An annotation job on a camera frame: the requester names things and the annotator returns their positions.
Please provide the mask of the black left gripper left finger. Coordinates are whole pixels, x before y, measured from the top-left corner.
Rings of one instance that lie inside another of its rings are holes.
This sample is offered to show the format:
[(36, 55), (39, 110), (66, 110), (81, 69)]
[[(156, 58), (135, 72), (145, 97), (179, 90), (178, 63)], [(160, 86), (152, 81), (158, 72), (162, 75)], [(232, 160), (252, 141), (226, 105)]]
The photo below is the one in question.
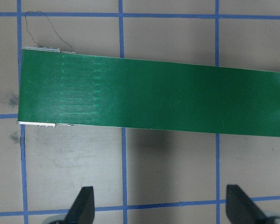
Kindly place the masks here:
[(82, 187), (63, 223), (92, 224), (94, 217), (95, 204), (93, 187)]

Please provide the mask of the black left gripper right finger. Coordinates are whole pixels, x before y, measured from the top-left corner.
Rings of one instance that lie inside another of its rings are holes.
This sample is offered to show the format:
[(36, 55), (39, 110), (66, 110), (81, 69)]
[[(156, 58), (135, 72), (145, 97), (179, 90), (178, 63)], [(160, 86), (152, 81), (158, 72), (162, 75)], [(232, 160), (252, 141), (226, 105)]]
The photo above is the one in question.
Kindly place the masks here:
[(235, 184), (226, 186), (225, 213), (231, 224), (263, 224), (265, 213)]

